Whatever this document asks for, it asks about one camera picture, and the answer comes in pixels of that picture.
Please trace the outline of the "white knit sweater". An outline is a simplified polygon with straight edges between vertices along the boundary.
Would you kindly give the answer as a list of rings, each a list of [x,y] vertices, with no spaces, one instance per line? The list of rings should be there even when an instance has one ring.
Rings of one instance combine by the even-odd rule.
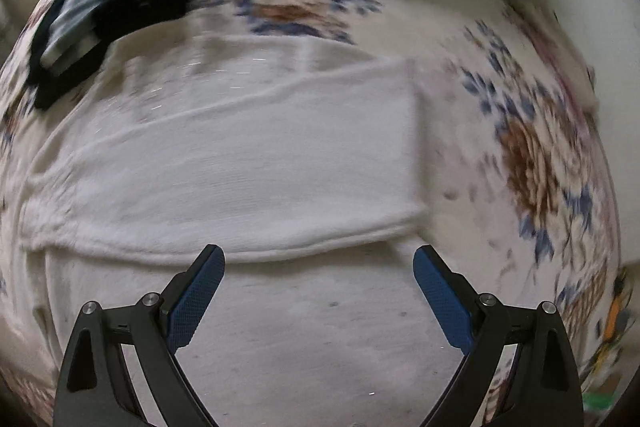
[[[207,244],[228,262],[181,355],[227,426],[412,426],[457,364],[413,286],[443,53],[139,35],[21,168],[25,300],[59,360]]]

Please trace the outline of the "floral bed sheet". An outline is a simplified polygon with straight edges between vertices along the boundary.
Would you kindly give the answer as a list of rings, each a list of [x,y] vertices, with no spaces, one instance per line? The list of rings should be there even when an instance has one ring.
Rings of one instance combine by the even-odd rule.
[[[588,68],[535,5],[188,0],[183,17],[111,43],[95,74],[40,110],[26,80],[32,38],[53,2],[39,0],[1,71],[1,392],[35,424],[52,421],[63,352],[52,358],[25,300],[27,265],[17,256],[14,237],[20,170],[52,124],[102,74],[116,44],[135,35],[149,42],[316,38],[382,57],[449,56],[454,72],[442,83],[449,100],[437,112],[436,156],[427,165],[434,190],[431,221],[411,251],[410,273],[416,248],[430,244],[476,289],[508,305],[554,303],[579,363],[597,351],[620,263],[612,181],[593,122],[597,100]],[[419,294],[457,355],[455,370],[461,355]]]

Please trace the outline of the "folded dark striped garment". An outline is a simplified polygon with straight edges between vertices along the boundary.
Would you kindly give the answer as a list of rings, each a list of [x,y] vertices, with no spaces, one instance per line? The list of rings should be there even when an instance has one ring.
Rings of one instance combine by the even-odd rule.
[[[176,20],[188,0],[54,0],[30,48],[27,86],[35,108],[46,110],[95,74],[114,41]]]

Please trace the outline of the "white headboard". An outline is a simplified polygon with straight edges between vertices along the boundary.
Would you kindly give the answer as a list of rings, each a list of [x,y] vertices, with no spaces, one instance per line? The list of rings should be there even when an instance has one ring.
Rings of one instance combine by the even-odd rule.
[[[539,0],[594,72],[626,265],[639,260],[639,0]]]

